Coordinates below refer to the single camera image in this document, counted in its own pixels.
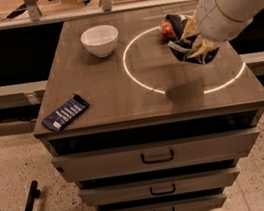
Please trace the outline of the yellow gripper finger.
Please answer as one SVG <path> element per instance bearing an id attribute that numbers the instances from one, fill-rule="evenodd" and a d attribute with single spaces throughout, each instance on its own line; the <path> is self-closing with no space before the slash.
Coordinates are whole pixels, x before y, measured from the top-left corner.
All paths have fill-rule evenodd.
<path id="1" fill-rule="evenodd" d="M 203 38 L 201 40 L 196 40 L 191 50 L 187 54 L 187 58 L 197 57 L 198 55 L 202 55 L 204 53 L 208 53 L 209 51 L 213 51 L 216 48 L 217 48 L 217 43 L 215 43 L 214 41 Z"/>
<path id="2" fill-rule="evenodd" d="M 198 35 L 199 28 L 198 28 L 198 22 L 196 22 L 196 13 L 193 13 L 192 16 L 189 16 L 186 25 L 184 26 L 184 30 L 182 33 L 181 38 L 189 38 L 191 36 Z"/>

